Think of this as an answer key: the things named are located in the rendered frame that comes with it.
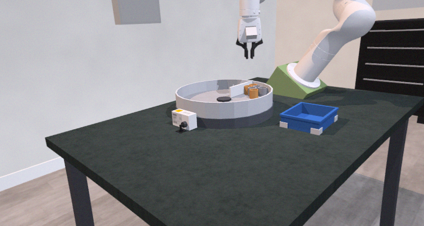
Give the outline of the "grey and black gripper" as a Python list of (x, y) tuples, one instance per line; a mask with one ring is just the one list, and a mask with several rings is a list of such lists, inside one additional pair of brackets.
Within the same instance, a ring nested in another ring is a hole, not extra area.
[[(250, 27), (250, 26), (256, 26), (257, 39), (246, 40), (245, 28)], [(236, 45), (241, 46), (244, 49), (244, 57), (246, 57), (246, 59), (248, 59), (247, 43), (252, 42), (251, 50), (250, 50), (250, 58), (253, 59), (253, 57), (255, 56), (255, 48), (258, 45), (263, 43), (260, 18), (259, 17), (247, 17), (247, 18), (239, 19), (237, 31), (238, 31), (238, 33), (237, 33), (238, 37), (237, 37)]]

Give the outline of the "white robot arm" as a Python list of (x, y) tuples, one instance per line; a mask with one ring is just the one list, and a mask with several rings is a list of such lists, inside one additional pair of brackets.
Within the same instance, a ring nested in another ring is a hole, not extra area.
[[(239, 0), (239, 16), (257, 17), (265, 0)], [(364, 36), (373, 27), (376, 14), (365, 0), (333, 0), (339, 24), (319, 33), (298, 63), (288, 64), (288, 74), (304, 87), (318, 88), (319, 74), (346, 43)], [(251, 10), (250, 10), (251, 9)]]

